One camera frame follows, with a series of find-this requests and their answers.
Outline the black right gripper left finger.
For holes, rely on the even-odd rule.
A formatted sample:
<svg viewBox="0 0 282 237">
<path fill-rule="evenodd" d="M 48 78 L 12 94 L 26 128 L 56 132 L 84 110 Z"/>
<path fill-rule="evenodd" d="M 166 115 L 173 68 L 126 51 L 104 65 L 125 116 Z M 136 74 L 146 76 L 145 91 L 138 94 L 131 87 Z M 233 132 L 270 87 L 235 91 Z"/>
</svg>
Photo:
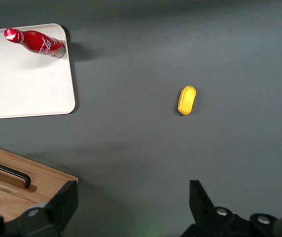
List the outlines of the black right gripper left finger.
<svg viewBox="0 0 282 237">
<path fill-rule="evenodd" d="M 29 208 L 5 223 L 5 236 L 60 237 L 77 208 L 77 182 L 67 181 L 43 207 Z"/>
</svg>

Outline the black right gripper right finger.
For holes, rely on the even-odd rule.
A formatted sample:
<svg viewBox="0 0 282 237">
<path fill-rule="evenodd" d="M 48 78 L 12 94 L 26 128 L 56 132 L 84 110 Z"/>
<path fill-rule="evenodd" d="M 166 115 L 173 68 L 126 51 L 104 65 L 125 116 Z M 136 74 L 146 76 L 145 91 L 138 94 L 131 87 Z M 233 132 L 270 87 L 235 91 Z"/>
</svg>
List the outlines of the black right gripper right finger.
<svg viewBox="0 0 282 237">
<path fill-rule="evenodd" d="M 214 206 L 201 182 L 191 180 L 189 206 L 195 223 L 183 237 L 272 237 L 277 218 L 262 213 L 245 220 L 225 207 Z"/>
</svg>

